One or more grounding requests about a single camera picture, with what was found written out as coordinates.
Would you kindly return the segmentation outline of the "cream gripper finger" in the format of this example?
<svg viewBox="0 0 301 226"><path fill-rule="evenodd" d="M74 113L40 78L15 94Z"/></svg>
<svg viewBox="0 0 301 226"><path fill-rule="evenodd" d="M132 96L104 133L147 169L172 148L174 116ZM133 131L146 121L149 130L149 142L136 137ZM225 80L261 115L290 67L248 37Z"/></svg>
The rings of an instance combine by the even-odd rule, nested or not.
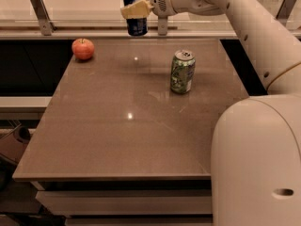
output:
<svg viewBox="0 0 301 226"><path fill-rule="evenodd" d="M132 4L125 6L120 10L124 19L144 19L147 18L153 5L148 0L136 0Z"/></svg>

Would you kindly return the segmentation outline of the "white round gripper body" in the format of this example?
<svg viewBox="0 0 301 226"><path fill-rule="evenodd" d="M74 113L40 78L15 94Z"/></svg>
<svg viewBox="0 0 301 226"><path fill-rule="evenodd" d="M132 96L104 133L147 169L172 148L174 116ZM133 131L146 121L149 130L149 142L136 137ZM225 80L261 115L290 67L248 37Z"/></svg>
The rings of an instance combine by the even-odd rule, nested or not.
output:
<svg viewBox="0 0 301 226"><path fill-rule="evenodd" d="M152 12L158 17L168 17L172 15L170 0L150 0L153 6Z"/></svg>

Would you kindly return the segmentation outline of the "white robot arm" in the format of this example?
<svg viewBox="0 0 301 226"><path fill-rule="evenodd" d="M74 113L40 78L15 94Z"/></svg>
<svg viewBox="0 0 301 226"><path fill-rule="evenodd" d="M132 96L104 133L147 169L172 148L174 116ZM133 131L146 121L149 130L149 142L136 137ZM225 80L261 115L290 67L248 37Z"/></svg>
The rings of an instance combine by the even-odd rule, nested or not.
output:
<svg viewBox="0 0 301 226"><path fill-rule="evenodd" d="M227 16L263 95L230 106L214 128L214 226L301 226L301 41L257 0L136 0L126 19L154 13Z"/></svg>

